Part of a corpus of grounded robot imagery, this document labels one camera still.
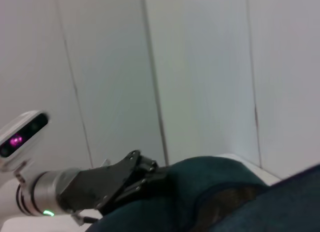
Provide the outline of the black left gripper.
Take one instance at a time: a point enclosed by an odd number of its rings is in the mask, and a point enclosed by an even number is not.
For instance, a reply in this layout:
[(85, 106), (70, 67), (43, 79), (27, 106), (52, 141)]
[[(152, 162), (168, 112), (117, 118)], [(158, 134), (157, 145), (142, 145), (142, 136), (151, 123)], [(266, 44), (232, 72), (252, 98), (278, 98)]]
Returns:
[[(145, 179), (138, 181), (139, 176)], [(166, 167), (134, 150), (114, 165), (79, 171), (57, 198), (65, 210), (95, 209), (107, 215), (131, 202), (166, 195), (166, 177)]]

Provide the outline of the dark teal insulated lunch bag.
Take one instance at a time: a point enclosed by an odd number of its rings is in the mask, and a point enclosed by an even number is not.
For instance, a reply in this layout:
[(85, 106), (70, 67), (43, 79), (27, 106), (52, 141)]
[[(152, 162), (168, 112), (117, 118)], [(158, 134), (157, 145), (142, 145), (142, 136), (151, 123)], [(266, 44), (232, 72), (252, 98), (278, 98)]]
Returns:
[(320, 164), (267, 185), (236, 160), (192, 157), (167, 168), (165, 189), (85, 232), (320, 232)]

